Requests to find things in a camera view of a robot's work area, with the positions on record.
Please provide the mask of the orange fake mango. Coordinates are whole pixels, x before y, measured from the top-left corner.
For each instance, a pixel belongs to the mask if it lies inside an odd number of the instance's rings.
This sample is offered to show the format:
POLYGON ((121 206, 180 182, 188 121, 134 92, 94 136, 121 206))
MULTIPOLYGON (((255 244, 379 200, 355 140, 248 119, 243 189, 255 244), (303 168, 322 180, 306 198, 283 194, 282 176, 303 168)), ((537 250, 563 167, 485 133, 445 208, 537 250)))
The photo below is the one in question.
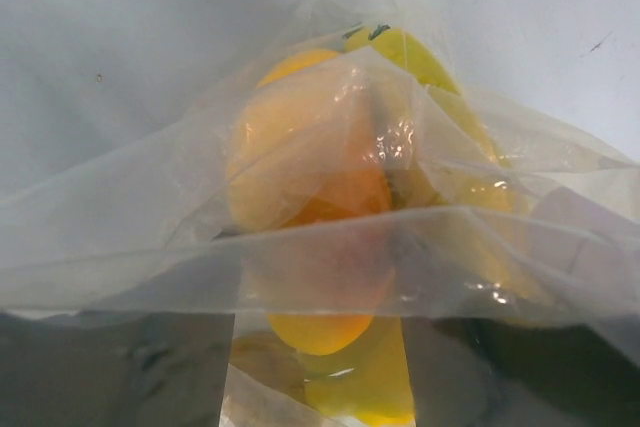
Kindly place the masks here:
POLYGON ((361 72, 333 50, 313 49, 277 65, 240 115, 226 167, 235 223, 249 233, 328 224, 251 252, 248 279, 282 304, 326 304, 327 315, 270 314, 288 346, 326 356, 360 337, 395 269, 385 227, 340 228, 344 219, 386 213, 391 193, 378 158, 370 99, 361 72))

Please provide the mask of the clear zip top bag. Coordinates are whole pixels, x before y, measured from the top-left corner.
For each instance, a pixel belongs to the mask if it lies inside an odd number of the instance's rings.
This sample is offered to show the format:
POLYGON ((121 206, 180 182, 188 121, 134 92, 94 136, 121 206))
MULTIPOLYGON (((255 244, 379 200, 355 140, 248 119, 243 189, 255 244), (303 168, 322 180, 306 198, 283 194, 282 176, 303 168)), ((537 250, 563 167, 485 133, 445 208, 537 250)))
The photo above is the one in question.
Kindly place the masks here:
POLYGON ((1 192, 5 426, 635 426, 639 165, 297 0, 145 135, 1 192))

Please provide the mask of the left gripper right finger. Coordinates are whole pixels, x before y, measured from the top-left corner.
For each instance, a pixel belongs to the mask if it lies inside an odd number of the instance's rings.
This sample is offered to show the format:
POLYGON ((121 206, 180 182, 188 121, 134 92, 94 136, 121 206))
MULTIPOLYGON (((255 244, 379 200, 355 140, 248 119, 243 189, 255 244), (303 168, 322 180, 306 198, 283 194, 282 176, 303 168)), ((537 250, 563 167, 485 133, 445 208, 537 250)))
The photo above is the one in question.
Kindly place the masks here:
POLYGON ((419 426, 636 426, 639 368, 584 326, 402 320, 419 426))

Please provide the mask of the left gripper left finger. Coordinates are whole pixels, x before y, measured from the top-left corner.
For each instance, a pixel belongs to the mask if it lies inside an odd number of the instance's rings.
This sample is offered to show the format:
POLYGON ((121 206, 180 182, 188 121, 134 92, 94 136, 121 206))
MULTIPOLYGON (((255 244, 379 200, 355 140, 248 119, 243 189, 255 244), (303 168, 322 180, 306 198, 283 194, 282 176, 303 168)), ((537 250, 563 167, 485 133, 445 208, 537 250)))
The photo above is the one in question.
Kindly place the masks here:
POLYGON ((1 316, 4 426, 216 426, 234 318, 1 316))

